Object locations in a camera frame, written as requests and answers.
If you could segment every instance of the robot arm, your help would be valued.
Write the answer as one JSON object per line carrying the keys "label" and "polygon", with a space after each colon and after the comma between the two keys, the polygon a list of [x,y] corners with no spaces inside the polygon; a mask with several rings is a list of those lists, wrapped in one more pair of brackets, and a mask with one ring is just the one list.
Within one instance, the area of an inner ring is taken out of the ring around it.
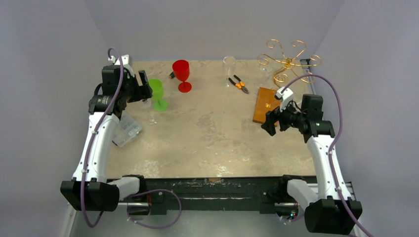
{"label": "robot arm", "polygon": [[[332,153],[333,167],[328,158],[328,151],[335,137],[332,123],[323,120],[323,98],[318,95],[304,94],[300,111],[294,107],[293,92],[280,88],[275,98],[281,105],[266,113],[266,121],[261,126],[271,136],[276,134],[275,123],[279,121],[280,131],[289,127],[298,128],[313,158],[316,170],[318,194],[300,179],[291,179],[286,183],[287,193],[293,197],[304,211],[305,224],[310,232],[347,235],[355,223],[344,209],[345,201],[358,219],[362,213],[360,202],[352,200],[343,180],[336,153]],[[339,184],[333,178],[336,173]],[[340,200],[335,187],[340,187],[344,200]]]}
{"label": "robot arm", "polygon": [[[80,187],[82,174],[86,174],[84,199],[87,211],[113,211],[119,200],[140,191],[142,176],[127,176],[111,183],[107,182],[107,161],[109,149],[113,145],[112,138],[118,127],[122,111],[126,104],[151,98],[152,90],[148,84],[144,71],[139,71],[142,85],[138,85],[137,78],[129,65],[129,56],[122,56],[124,66],[123,84],[121,90],[108,114],[97,132],[94,131],[118,87],[120,77],[120,62],[114,57],[109,61],[112,65],[102,69],[102,94],[94,94],[89,101],[89,127],[83,153],[73,173],[71,181],[61,183],[61,193],[75,210],[81,210]],[[87,170],[84,170],[84,158],[92,134],[96,133],[87,160]]]}

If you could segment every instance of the gold wire rack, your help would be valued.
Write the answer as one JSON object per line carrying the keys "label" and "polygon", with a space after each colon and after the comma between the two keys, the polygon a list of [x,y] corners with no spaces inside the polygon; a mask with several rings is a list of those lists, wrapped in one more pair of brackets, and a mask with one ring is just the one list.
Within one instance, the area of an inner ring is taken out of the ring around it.
{"label": "gold wire rack", "polygon": [[[285,74],[284,72],[286,70],[291,70],[291,72],[298,77],[297,73],[295,73],[295,71],[293,70],[293,67],[298,66],[306,66],[306,67],[315,67],[315,66],[319,66],[322,64],[323,60],[321,57],[319,57],[318,55],[311,55],[310,56],[310,62],[314,62],[314,64],[309,64],[309,65],[302,65],[299,63],[295,63],[296,60],[298,60],[298,57],[306,50],[307,45],[301,41],[301,40],[294,40],[291,45],[293,47],[299,48],[303,46],[302,51],[300,51],[300,53],[298,53],[294,58],[289,58],[287,56],[285,56],[285,52],[284,52],[284,48],[282,47],[281,42],[279,42],[279,40],[277,39],[270,39],[266,42],[266,46],[268,46],[268,48],[275,48],[276,46],[279,46],[281,49],[281,53],[282,53],[282,59],[276,59],[275,55],[271,56],[268,54],[260,54],[257,57],[257,62],[261,65],[269,65],[271,63],[271,60],[273,60],[274,62],[278,62],[281,64],[281,68],[274,71],[273,75],[272,75],[272,81],[274,82],[274,84],[281,88],[281,86],[278,84],[278,82],[285,82],[288,78],[288,75]],[[313,83],[316,79],[301,79],[303,82],[305,83]]]}

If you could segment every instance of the red goblet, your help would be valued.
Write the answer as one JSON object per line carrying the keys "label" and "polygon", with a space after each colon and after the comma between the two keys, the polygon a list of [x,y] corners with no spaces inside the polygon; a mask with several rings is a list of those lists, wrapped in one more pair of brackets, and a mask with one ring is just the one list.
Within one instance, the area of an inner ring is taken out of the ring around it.
{"label": "red goblet", "polygon": [[180,92],[186,93],[192,89],[192,85],[186,82],[189,77],[189,63],[185,60],[177,60],[172,66],[174,76],[182,83],[178,86]]}

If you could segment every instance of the tabletop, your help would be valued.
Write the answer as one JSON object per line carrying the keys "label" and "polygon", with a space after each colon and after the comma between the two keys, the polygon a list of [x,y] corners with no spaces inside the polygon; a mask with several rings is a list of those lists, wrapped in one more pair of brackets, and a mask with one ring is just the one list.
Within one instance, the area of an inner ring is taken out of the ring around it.
{"label": "tabletop", "polygon": [[[141,108],[141,102],[128,104],[125,112],[143,130],[122,148],[112,146],[109,178],[127,174],[146,178],[315,175],[310,152],[297,129],[279,132],[277,128],[271,137],[252,121],[259,87],[274,87],[256,60],[236,63],[235,74],[249,94],[223,86],[221,60],[189,63],[187,81],[192,90],[188,93],[178,91],[179,80],[168,78],[173,61],[133,63],[135,72],[145,70],[149,80],[163,82],[168,108],[155,112]],[[294,70],[302,75],[302,68]],[[296,101],[309,93],[308,84],[302,81],[290,88]],[[156,118],[154,125],[149,123],[150,114]]]}

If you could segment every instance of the transparent storage box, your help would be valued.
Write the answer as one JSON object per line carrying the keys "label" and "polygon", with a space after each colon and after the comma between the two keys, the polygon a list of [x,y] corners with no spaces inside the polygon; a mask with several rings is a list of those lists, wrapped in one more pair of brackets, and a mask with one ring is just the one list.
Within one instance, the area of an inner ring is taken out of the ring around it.
{"label": "transparent storage box", "polygon": [[138,136],[141,131],[142,126],[129,114],[123,112],[112,142],[119,147],[123,147],[125,144]]}

